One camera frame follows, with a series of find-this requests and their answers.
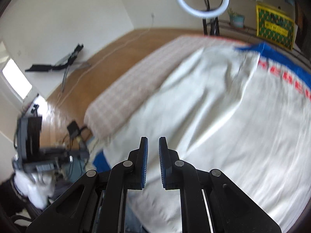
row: tripod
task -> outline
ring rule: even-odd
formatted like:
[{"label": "tripod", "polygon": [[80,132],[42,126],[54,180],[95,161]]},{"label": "tripod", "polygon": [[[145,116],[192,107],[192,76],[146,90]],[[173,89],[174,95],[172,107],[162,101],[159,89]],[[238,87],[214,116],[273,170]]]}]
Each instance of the tripod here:
[{"label": "tripod", "polygon": [[[204,3],[206,5],[206,11],[211,11],[211,7],[210,7],[210,1],[209,0],[204,0]],[[211,26],[211,30],[210,30],[210,35],[211,36],[219,36],[219,24],[218,24],[218,17],[216,18],[211,18],[209,23],[206,23],[206,19],[203,18],[203,31],[204,31],[204,35],[208,35],[207,32],[207,25]]]}]

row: black equipment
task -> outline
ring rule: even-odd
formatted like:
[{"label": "black equipment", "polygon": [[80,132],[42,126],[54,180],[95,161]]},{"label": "black equipment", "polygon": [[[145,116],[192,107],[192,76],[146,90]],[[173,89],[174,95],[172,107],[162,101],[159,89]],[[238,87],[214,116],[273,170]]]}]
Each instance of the black equipment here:
[{"label": "black equipment", "polygon": [[[204,3],[206,5],[206,11],[211,11],[210,1],[209,0],[204,0]],[[206,23],[206,19],[203,18],[203,31],[204,31],[204,35],[208,35],[208,32],[207,32],[207,25],[208,24],[211,26],[210,35],[211,36],[220,36],[218,17],[212,18],[209,23]]]},{"label": "black equipment", "polygon": [[65,73],[63,76],[63,83],[62,83],[62,92],[64,91],[67,75],[69,69],[74,64],[82,64],[84,63],[86,66],[82,66],[80,68],[89,67],[90,65],[87,62],[75,62],[76,58],[78,57],[79,52],[83,49],[83,44],[78,44],[77,47],[71,54],[66,55],[62,58],[56,65],[51,64],[33,64],[31,68],[26,69],[25,72],[49,72],[49,71],[60,71],[65,69]]},{"label": "black equipment", "polygon": [[[50,205],[27,233],[124,232],[128,189],[145,186],[148,140],[112,170],[86,172]],[[210,232],[206,204],[214,233],[281,233],[279,226],[220,170],[197,170],[182,161],[159,140],[163,187],[180,189],[183,232]]]},{"label": "black equipment", "polygon": [[25,173],[59,170],[65,163],[71,163],[73,158],[88,159],[90,154],[83,142],[79,127],[75,121],[70,125],[69,132],[74,133],[80,150],[67,150],[64,147],[40,148],[40,132],[42,117],[21,117],[17,121],[16,147],[17,157],[12,160],[13,168]]},{"label": "black equipment", "polygon": [[34,116],[38,116],[38,108],[39,108],[39,104],[34,104],[32,109],[30,110],[30,113]]},{"label": "black equipment", "polygon": [[146,181],[148,139],[112,170],[89,170],[28,227],[27,233],[124,232],[128,189]]}]

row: cable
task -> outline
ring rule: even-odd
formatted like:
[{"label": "cable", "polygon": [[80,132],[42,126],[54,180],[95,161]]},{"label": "cable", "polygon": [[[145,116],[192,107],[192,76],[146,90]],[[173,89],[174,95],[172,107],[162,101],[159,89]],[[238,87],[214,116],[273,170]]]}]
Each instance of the cable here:
[{"label": "cable", "polygon": [[16,127],[15,134],[14,134],[14,139],[13,139],[13,146],[14,146],[15,150],[17,150],[17,145],[16,145],[17,133],[18,133],[18,126]]},{"label": "cable", "polygon": [[81,166],[81,160],[79,160],[79,165],[80,165],[80,169],[81,169],[81,174],[80,174],[80,177],[81,177],[83,174],[83,170],[82,170],[82,166]]},{"label": "cable", "polygon": [[93,134],[92,134],[92,131],[89,133],[89,135],[86,137],[86,139],[85,139],[85,141],[87,142],[90,138],[91,138],[91,136],[92,136]]},{"label": "cable", "polygon": [[70,163],[67,178],[70,179],[72,174],[73,174],[73,163]]},{"label": "cable", "polygon": [[128,40],[126,41],[124,44],[118,46],[117,48],[113,49],[111,52],[109,52],[108,54],[106,54],[104,57],[102,57],[99,61],[97,61],[93,66],[91,66],[88,70],[86,70],[84,73],[82,73],[80,75],[80,77],[77,79],[76,83],[73,85],[73,87],[69,90],[69,92],[67,93],[67,95],[63,98],[63,100],[60,102],[60,99],[62,98],[62,93],[60,92],[58,94],[59,96],[59,99],[56,103],[56,107],[60,107],[64,102],[65,100],[69,97],[69,95],[73,92],[73,90],[75,89],[75,87],[78,85],[79,81],[86,75],[88,74],[90,71],[92,71],[94,68],[96,68],[96,66],[98,66],[105,58],[107,58],[108,56],[110,56],[111,54],[113,54],[114,52],[126,47],[129,43],[135,41],[135,40],[138,40],[141,36],[145,35],[146,33],[148,33],[150,31],[150,29],[153,27],[153,24],[154,24],[154,16],[152,16],[152,23],[151,23],[151,26],[144,32],[140,33],[138,36],[132,38],[131,40]]},{"label": "cable", "polygon": [[251,39],[251,37],[252,37],[252,34],[251,34],[251,36],[249,37],[249,39],[247,40],[247,42],[246,42],[247,44],[248,44],[248,41]]},{"label": "cable", "polygon": [[80,129],[80,133],[81,133],[82,131],[84,131],[85,129],[88,129],[88,127],[87,127],[86,125],[84,125],[84,126]]},{"label": "cable", "polygon": [[65,135],[65,137],[63,138],[62,144],[64,144],[65,138],[68,137],[68,136],[69,136],[68,134]]},{"label": "cable", "polygon": [[84,166],[83,166],[83,170],[85,171],[85,168],[86,168],[86,165],[89,163],[89,158],[86,160],[86,161],[84,161]]}]

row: white cloth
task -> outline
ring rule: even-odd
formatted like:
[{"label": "white cloth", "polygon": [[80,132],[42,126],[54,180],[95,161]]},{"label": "white cloth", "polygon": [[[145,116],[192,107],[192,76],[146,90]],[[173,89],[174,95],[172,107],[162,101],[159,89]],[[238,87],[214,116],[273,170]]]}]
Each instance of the white cloth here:
[{"label": "white cloth", "polygon": [[55,190],[55,178],[52,172],[26,174],[16,170],[14,183],[18,191],[28,197],[38,209],[46,208],[48,198],[52,197]]},{"label": "white cloth", "polygon": [[146,186],[129,191],[128,201],[151,233],[182,231],[179,192],[161,183],[161,136],[197,169],[223,171],[283,232],[303,211],[311,195],[310,100],[281,75],[256,70],[258,61],[258,53],[233,47],[198,50],[101,145],[114,166],[148,137]]},{"label": "white cloth", "polygon": [[87,108],[84,123],[97,139],[117,132],[193,52],[203,47],[245,46],[223,37],[184,35],[161,46],[103,91]]}]

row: white bed sheet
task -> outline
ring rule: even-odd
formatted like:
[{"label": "white bed sheet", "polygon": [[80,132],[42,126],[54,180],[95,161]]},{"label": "white bed sheet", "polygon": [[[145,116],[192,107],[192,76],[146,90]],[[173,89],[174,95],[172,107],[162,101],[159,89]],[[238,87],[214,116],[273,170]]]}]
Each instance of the white bed sheet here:
[{"label": "white bed sheet", "polygon": [[87,108],[84,123],[98,139],[114,134],[179,66],[202,47],[244,46],[222,37],[185,35],[142,59],[102,92]]},{"label": "white bed sheet", "polygon": [[[181,232],[178,192],[162,189],[161,136],[197,169],[222,170],[283,232],[303,211],[311,196],[310,99],[282,76],[255,71],[258,59],[231,47],[196,52],[99,146],[113,166],[148,137],[146,187],[130,191],[129,202],[151,233]],[[269,61],[272,66],[287,71]]]}]

